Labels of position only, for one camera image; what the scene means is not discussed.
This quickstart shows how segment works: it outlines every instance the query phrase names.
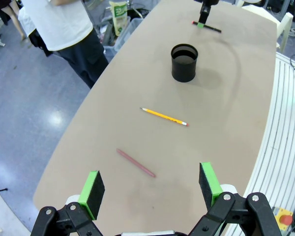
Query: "snack bag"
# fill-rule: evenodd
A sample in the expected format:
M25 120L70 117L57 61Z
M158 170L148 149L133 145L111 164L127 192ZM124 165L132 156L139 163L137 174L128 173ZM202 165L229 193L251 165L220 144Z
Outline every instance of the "snack bag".
M127 3L109 1L113 14L115 34L120 35L121 31L127 26Z

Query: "red stick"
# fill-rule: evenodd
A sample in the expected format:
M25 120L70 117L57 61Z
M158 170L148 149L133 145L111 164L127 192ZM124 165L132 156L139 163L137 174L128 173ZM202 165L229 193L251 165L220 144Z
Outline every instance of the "red stick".
M141 170L143 170L145 173L147 173L149 176L152 176L153 178L156 177L156 175L149 171L147 168L145 168L143 165L141 165L139 162L137 162L135 159L133 159L131 156L129 156L128 154L124 153L123 151L121 151L120 149L116 149L116 151L123 156L124 158L126 158L128 161L130 161L132 164L136 165L137 167L139 167Z

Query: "yellow pencil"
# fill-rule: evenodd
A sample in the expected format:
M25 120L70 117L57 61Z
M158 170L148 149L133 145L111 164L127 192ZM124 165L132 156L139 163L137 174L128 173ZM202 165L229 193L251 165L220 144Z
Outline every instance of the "yellow pencil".
M165 119L171 120L171 121L176 122L176 123L178 123L178 124L182 124L182 125L185 125L185 126L189 126L188 123L183 122L183 121L181 121L181 120L179 120L179 119L171 118L171 117L168 117L168 116L166 116L166 115L160 114L160 113L158 113L158 112L155 112L155 111L152 111L152 110L149 110L149 109L146 109L146 108L142 108L142 107L140 107L140 109L142 109L142 110L145 111L145 112L151 113L151 114L153 114L153 115L156 115L156 116L159 116L159 117L162 117L162 118L165 118Z

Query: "person's arm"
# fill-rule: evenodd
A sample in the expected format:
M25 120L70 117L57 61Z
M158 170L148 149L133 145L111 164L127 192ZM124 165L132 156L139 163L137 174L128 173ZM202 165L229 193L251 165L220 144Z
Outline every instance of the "person's arm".
M66 5L72 2L75 2L78 0L51 0L50 2L55 5L55 6L61 6L61 5Z

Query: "person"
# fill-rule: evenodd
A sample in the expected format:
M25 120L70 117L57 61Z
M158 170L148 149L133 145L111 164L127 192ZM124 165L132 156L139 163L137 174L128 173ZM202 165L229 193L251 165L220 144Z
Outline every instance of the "person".
M26 38L26 36L23 33L20 22L18 21L19 7L18 7L16 1L15 0L0 0L0 9L11 18L15 28L18 30L18 32L21 35L21 39L24 40Z
M92 88L108 65L93 24L80 0L22 0L49 51L58 51Z

